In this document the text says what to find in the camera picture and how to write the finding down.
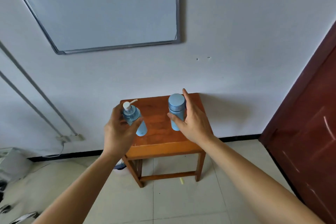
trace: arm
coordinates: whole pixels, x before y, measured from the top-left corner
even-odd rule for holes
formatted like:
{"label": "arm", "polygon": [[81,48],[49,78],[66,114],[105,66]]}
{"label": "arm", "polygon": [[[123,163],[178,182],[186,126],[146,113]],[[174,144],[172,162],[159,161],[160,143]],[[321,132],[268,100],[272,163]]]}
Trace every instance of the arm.
{"label": "arm", "polygon": [[121,126],[121,119],[121,105],[117,105],[104,127],[104,150],[101,156],[56,198],[34,224],[84,222],[114,166],[131,147],[142,122],[142,118],[139,118],[131,127],[126,128]]}
{"label": "arm", "polygon": [[187,117],[167,115],[224,170],[263,223],[323,223],[292,193],[225,143],[212,135],[205,113],[192,103],[185,89]]}

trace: forearm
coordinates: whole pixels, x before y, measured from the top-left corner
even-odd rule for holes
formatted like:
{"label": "forearm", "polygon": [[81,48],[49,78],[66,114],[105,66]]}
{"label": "forearm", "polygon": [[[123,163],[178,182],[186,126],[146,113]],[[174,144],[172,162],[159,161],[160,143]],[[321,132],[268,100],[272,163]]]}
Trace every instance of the forearm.
{"label": "forearm", "polygon": [[264,223],[323,223],[281,184],[216,137],[200,146],[225,171]]}
{"label": "forearm", "polygon": [[34,222],[81,224],[120,158],[101,155]]}

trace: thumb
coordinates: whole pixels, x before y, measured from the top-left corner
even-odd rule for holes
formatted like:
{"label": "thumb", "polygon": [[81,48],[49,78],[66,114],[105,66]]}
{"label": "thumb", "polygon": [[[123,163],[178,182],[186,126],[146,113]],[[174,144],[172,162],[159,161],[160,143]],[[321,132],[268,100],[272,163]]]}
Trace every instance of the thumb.
{"label": "thumb", "polygon": [[133,124],[131,125],[131,127],[129,128],[130,132],[132,134],[135,134],[138,130],[138,128],[140,127],[142,121],[144,119],[142,117],[138,118],[135,122],[133,122]]}
{"label": "thumb", "polygon": [[184,127],[185,123],[184,123],[179,117],[177,117],[176,115],[174,115],[174,114],[168,112],[168,113],[167,113],[167,116],[168,116],[173,122],[175,122],[175,124],[177,125],[177,127],[178,127],[179,129],[181,129],[181,128]]}

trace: blue bottle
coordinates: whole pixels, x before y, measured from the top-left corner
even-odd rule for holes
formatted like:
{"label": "blue bottle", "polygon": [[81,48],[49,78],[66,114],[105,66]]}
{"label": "blue bottle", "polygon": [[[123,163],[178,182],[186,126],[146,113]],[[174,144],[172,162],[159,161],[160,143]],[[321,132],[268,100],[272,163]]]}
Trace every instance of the blue bottle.
{"label": "blue bottle", "polygon": [[[168,99],[168,107],[169,112],[179,117],[184,121],[184,110],[186,109],[186,99],[181,94],[173,94]],[[177,127],[175,122],[171,120],[171,127],[175,131],[179,131],[180,129]]]}
{"label": "blue bottle", "polygon": [[[125,121],[130,126],[135,120],[141,117],[139,108],[135,107],[134,105],[131,105],[135,101],[138,101],[138,100],[135,99],[132,102],[123,103],[123,107],[124,107],[123,116],[124,116]],[[138,136],[144,136],[146,133],[147,133],[147,127],[146,127],[145,121],[142,121],[140,127],[136,131],[136,134]]]}

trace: red door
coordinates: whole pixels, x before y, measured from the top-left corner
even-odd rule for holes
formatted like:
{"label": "red door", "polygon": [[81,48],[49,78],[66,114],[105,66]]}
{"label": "red door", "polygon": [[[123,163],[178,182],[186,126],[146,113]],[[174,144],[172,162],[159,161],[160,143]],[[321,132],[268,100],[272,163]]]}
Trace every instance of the red door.
{"label": "red door", "polygon": [[336,224],[336,49],[266,144],[306,205]]}

